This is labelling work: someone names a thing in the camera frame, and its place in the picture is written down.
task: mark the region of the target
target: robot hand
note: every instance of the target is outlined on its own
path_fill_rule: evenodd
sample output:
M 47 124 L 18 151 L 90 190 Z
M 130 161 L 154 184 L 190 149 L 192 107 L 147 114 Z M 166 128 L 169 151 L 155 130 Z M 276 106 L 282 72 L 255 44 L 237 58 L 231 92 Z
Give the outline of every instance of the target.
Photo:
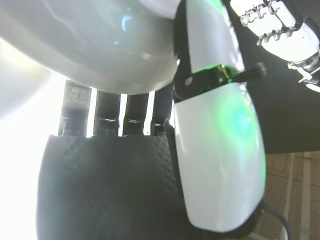
M 310 81 L 319 68 L 319 28 L 308 17 L 292 14 L 281 0 L 231 0 L 244 27 L 257 36 L 257 45 L 288 61 L 302 81 Z

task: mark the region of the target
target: textured black pad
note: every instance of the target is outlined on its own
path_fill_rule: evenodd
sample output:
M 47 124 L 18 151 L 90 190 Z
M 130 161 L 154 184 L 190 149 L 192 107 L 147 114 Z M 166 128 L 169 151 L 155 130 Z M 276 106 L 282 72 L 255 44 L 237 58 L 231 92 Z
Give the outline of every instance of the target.
M 51 136 L 38 181 L 39 240 L 201 240 L 178 193 L 168 142 Z

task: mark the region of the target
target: black wire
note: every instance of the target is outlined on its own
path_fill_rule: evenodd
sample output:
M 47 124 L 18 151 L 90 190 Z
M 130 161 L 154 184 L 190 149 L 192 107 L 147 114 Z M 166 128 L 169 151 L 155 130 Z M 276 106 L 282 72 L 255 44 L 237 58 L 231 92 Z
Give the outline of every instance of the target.
M 280 212 L 278 212 L 277 210 L 275 210 L 274 208 L 266 204 L 264 200 L 262 200 L 259 205 L 263 210 L 274 215 L 282 223 L 288 236 L 287 240 L 291 240 L 290 226 L 286 218 Z

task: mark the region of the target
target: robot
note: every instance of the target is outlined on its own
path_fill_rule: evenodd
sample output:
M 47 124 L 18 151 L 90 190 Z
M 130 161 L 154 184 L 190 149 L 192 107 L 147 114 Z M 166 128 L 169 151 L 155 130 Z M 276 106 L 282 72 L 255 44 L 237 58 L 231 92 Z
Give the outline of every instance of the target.
M 319 31 L 310 19 L 281 0 L 230 4 L 258 46 L 317 86 Z M 228 233 L 263 206 L 265 151 L 246 82 L 266 71 L 245 70 L 220 0 L 2 0 L 0 16 L 2 38 L 82 85 L 135 95 L 172 82 L 179 174 L 195 227 Z

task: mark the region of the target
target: robotic hand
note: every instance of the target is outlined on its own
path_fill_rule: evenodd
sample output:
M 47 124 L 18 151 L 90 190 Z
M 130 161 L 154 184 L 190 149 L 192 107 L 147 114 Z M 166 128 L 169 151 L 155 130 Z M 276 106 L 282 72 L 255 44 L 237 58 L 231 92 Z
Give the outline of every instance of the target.
M 318 84 L 320 31 L 312 18 L 293 14 L 281 0 L 231 0 L 230 5 L 258 37 L 258 46 L 288 61 L 289 69 L 303 76 L 299 82 Z

